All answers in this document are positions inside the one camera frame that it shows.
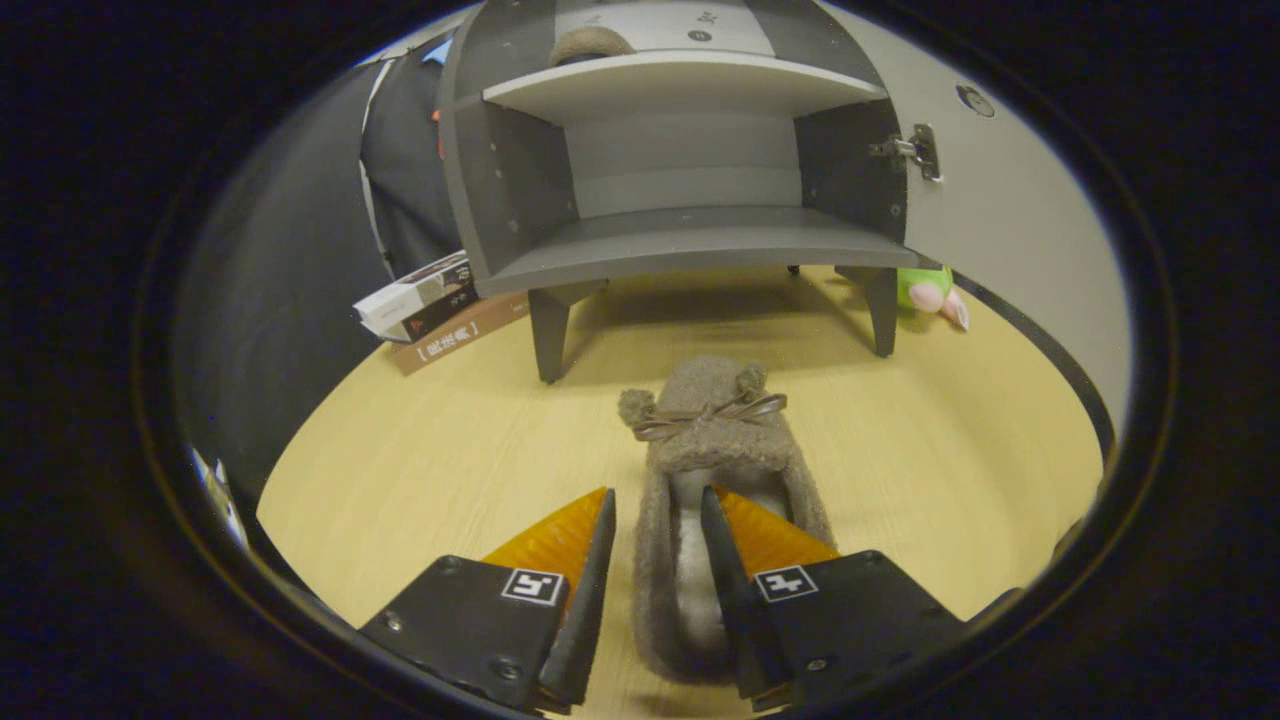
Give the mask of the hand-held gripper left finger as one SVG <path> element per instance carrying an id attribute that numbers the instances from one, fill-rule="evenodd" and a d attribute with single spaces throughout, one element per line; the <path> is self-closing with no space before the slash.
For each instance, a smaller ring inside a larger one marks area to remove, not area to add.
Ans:
<path id="1" fill-rule="evenodd" d="M 440 556 L 360 633 L 480 698 L 568 714 L 588 694 L 616 525 L 614 491 L 596 488 L 483 559 Z"/>

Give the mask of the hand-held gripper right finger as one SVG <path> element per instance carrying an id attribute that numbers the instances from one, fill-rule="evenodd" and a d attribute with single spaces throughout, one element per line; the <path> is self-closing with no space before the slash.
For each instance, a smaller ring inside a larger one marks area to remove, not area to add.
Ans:
<path id="1" fill-rule="evenodd" d="M 968 635 L 887 555 L 841 555 L 727 489 L 704 489 L 701 530 L 733 682 L 756 711 L 859 705 Z"/>

